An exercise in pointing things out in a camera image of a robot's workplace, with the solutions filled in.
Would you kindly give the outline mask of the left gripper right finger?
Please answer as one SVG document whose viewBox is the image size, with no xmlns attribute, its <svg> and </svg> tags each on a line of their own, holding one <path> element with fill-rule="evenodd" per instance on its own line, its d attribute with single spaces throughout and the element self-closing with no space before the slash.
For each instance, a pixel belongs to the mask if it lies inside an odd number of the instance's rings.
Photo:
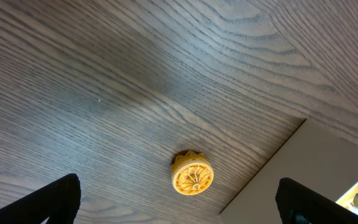
<svg viewBox="0 0 358 224">
<path fill-rule="evenodd" d="M 358 215 L 301 185 L 280 179 L 275 201 L 283 224 L 358 224 Z"/>
</svg>

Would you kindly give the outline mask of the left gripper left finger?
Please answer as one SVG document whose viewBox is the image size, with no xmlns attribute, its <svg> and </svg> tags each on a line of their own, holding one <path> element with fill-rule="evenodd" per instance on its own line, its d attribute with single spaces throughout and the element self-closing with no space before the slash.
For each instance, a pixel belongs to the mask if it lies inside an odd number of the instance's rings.
<svg viewBox="0 0 358 224">
<path fill-rule="evenodd" d="M 80 180 L 68 174 L 0 209 L 0 223 L 70 223 L 81 203 Z"/>
</svg>

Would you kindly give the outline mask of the yellow ridged round cap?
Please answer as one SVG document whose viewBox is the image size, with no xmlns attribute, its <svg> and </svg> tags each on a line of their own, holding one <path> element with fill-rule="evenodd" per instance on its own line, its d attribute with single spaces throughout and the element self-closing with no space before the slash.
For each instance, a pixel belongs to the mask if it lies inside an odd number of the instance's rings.
<svg viewBox="0 0 358 224">
<path fill-rule="evenodd" d="M 201 152 L 187 151 L 176 156 L 170 170 L 173 188 L 186 196 L 204 192 L 214 180 L 213 168 Z"/>
</svg>

